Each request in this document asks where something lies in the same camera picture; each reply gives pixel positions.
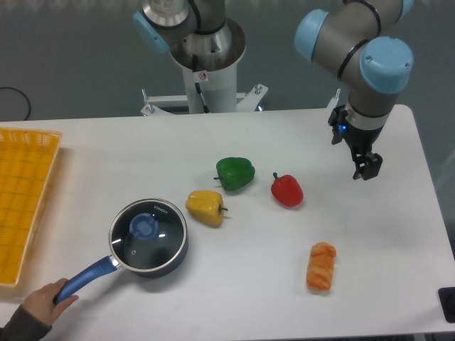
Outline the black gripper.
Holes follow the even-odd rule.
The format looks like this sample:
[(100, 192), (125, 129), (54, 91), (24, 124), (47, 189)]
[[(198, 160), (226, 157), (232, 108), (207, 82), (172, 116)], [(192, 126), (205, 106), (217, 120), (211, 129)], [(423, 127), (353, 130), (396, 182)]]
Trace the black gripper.
[(382, 127), (373, 130), (355, 127), (348, 121), (348, 110), (344, 106), (332, 110), (328, 125), (332, 127), (331, 143), (335, 145), (345, 141), (350, 149), (355, 164), (353, 179), (370, 180), (377, 177), (382, 166), (382, 156), (373, 153), (372, 147), (378, 139)]

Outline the dark grey sleeve forearm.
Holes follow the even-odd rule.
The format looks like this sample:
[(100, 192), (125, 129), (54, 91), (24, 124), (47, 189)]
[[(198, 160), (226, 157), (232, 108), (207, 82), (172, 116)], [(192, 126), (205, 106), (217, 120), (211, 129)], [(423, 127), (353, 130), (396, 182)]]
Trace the dark grey sleeve forearm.
[(41, 322), (38, 318), (32, 316), (22, 305), (20, 305), (7, 324), (1, 328), (1, 340), (41, 340), (52, 329), (52, 326)]

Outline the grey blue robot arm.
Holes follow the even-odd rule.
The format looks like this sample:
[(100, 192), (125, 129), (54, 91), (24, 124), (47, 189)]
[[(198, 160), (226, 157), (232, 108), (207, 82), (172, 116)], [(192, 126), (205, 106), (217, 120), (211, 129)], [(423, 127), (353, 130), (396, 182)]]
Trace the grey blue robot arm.
[[(336, 14), (316, 9), (294, 35), (296, 50), (330, 72), (349, 90), (348, 102), (331, 112), (332, 142), (347, 143), (354, 178), (378, 175), (379, 137), (414, 64), (409, 46), (383, 35), (411, 8), (411, 1), (346, 1)], [(145, 1), (133, 16), (139, 35), (180, 66), (192, 113), (252, 111), (254, 94), (237, 96), (237, 64), (245, 53), (241, 27), (223, 1)]]

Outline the person's hand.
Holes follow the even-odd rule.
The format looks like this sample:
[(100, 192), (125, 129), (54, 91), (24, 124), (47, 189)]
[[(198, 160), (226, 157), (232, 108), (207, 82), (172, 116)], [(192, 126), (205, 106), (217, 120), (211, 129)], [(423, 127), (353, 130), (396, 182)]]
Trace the person's hand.
[(35, 290), (22, 302), (23, 308), (38, 321), (51, 326), (67, 308), (79, 299), (79, 296), (72, 295), (60, 303), (54, 304), (53, 299), (67, 281), (66, 278), (61, 278)]

